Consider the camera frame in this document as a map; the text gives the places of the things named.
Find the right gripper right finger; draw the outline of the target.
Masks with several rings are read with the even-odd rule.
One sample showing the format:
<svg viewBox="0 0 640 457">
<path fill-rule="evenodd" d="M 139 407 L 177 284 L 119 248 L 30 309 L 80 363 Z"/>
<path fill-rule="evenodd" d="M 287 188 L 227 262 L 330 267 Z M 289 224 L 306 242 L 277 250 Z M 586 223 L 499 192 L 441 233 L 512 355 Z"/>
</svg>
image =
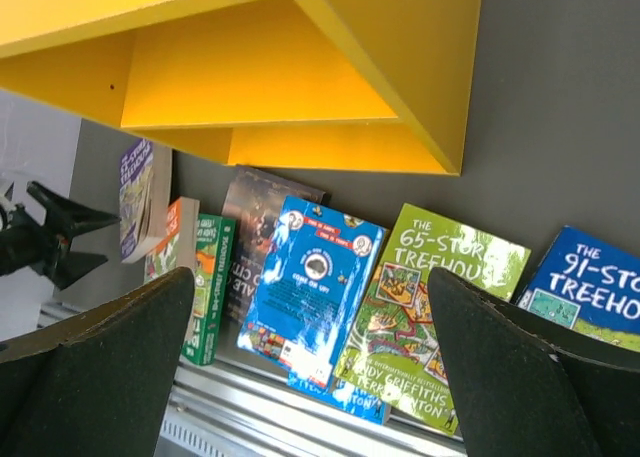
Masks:
<svg viewBox="0 0 640 457">
<path fill-rule="evenodd" d="M 427 290 L 468 455 L 638 455 L 637 352 L 538 317 L 441 267 Z"/>
</svg>

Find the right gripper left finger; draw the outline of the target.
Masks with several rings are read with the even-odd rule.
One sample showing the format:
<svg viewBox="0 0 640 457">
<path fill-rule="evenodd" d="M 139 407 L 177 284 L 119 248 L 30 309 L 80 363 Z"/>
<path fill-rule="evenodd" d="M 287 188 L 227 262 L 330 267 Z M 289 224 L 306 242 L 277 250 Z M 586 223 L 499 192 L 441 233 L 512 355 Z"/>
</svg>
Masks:
<svg viewBox="0 0 640 457">
<path fill-rule="evenodd" d="M 180 267 L 3 341 L 2 455 L 153 455 L 193 297 Z"/>
</svg>

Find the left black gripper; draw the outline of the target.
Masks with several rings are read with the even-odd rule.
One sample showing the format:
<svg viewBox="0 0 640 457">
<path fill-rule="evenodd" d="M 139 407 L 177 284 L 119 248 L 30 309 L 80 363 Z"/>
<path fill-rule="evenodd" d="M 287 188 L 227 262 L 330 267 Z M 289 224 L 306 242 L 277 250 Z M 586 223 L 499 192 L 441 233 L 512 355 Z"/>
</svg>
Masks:
<svg viewBox="0 0 640 457">
<path fill-rule="evenodd" d="M 108 261 L 101 254 L 68 252 L 66 237 L 117 224 L 118 215 L 71 201 L 36 181 L 28 182 L 27 193 L 45 209 L 45 221 L 39 224 L 22 204 L 7 214 L 1 230 L 2 276 L 30 267 L 64 290 Z"/>
</svg>

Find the purple 52-Storey Treehouse book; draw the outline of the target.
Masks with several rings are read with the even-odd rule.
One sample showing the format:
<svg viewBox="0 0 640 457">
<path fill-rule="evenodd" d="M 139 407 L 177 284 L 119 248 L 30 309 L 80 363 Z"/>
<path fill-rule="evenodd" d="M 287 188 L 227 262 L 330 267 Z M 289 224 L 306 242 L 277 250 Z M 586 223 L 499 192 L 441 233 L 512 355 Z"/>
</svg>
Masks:
<svg viewBox="0 0 640 457">
<path fill-rule="evenodd" d="M 135 263 L 166 235 L 172 175 L 171 148 L 138 138 L 119 163 L 120 255 Z"/>
</svg>

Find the green 104-Storey Treehouse book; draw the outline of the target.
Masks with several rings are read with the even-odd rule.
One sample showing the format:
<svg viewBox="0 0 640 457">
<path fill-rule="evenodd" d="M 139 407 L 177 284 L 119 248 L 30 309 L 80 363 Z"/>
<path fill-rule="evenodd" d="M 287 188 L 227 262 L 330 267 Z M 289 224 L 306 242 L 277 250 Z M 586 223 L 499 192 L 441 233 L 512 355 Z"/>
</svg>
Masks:
<svg viewBox="0 0 640 457">
<path fill-rule="evenodd" d="M 195 293 L 182 355 L 197 366 L 214 361 L 235 236 L 235 220 L 200 213 Z"/>
</svg>

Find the blue back-cover book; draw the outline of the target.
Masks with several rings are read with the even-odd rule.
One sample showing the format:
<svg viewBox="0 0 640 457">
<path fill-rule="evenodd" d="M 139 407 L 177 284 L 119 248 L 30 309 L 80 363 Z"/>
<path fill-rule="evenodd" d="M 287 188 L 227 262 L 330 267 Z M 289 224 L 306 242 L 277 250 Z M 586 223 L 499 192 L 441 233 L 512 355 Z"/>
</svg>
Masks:
<svg viewBox="0 0 640 457">
<path fill-rule="evenodd" d="M 386 237 L 375 223 L 286 197 L 238 347 L 329 387 Z"/>
</svg>

